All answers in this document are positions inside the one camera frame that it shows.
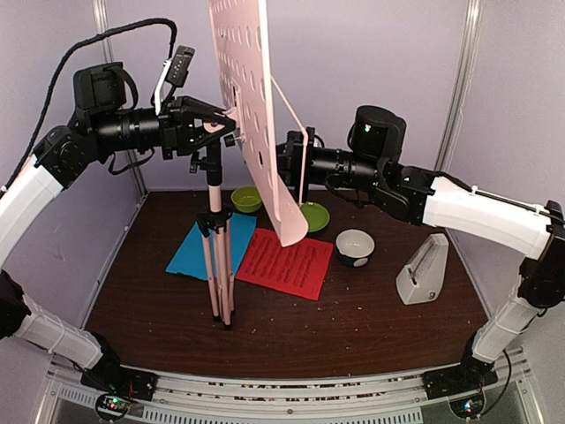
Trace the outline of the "pink music stand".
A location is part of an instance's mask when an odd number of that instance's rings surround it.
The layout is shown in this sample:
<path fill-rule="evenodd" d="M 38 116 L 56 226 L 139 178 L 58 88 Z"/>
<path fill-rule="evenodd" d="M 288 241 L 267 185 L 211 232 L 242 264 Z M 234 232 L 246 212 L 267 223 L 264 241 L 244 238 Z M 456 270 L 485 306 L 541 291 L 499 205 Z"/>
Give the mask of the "pink music stand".
<path fill-rule="evenodd" d="M 277 171 L 267 4 L 264 1 L 211 1 L 209 16 L 220 73 L 222 101 L 236 121 L 234 136 L 260 193 L 281 246 L 292 246 L 308 223 Z M 208 184 L 209 209 L 198 215 L 213 317 L 229 328 L 234 312 L 231 213 L 222 204 L 218 182 Z"/>

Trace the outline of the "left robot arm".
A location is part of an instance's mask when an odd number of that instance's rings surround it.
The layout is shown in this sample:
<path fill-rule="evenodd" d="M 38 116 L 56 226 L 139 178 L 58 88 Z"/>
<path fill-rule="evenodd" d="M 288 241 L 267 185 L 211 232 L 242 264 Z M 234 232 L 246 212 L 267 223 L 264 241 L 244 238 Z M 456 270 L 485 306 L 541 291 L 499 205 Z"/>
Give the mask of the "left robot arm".
<path fill-rule="evenodd" d="M 1 196 L 1 255 L 7 258 L 39 214 L 91 163 L 112 164 L 136 150 L 164 158 L 189 156 L 207 174 L 209 208 L 197 224 L 207 267 L 213 316 L 230 325 L 234 311 L 231 213 L 222 204 L 222 144 L 240 129 L 237 108 L 223 110 L 190 96 L 156 97 L 138 107 L 138 91 L 119 62 L 80 70 L 73 78 L 75 111 L 67 125 L 31 144 Z"/>

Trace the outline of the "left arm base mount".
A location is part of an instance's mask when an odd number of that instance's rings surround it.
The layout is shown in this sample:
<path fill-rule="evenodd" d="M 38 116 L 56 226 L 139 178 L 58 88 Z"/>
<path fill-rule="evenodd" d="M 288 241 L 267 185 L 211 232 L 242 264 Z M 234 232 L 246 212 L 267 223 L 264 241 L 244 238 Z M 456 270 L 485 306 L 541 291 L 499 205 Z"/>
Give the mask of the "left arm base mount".
<path fill-rule="evenodd" d="M 155 373 L 122 368 L 121 382 L 104 382 L 92 370 L 81 370 L 80 382 L 101 392 L 94 401 L 94 412 L 106 422 L 121 420 L 139 401 L 151 401 L 158 376 Z"/>

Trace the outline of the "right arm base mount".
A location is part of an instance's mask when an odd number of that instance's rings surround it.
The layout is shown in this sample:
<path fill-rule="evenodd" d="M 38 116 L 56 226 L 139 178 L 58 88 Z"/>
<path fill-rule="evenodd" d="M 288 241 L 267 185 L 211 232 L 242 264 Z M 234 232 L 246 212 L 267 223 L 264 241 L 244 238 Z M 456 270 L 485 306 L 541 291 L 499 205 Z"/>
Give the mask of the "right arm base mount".
<path fill-rule="evenodd" d="M 428 400 L 446 398 L 451 412 L 459 419 L 472 420 L 486 409 L 484 389 L 498 382 L 498 375 L 466 373 L 461 365 L 427 371 L 422 375 Z"/>

